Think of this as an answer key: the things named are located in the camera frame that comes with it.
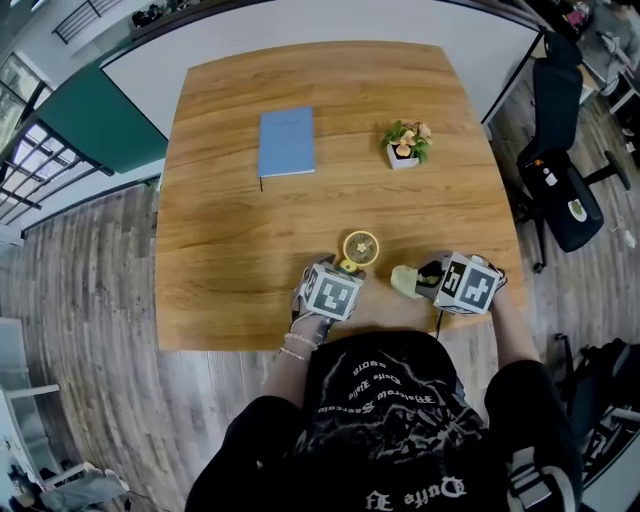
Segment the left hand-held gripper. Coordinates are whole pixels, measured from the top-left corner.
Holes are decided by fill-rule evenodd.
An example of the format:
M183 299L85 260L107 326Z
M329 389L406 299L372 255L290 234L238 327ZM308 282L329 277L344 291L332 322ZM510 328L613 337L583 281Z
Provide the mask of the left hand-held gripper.
M319 316L329 323L348 320L366 279L365 271L353 274L334 268L336 255L315 255L305 267L293 294L292 322Z

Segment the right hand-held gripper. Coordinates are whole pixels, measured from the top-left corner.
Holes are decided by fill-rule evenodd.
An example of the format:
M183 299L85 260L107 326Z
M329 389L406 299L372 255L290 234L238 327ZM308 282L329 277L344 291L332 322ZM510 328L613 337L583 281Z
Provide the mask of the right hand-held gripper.
M437 309L460 315L484 315L506 274L480 255L458 251L436 254L418 269L420 275L443 275L439 285L418 283L417 293Z

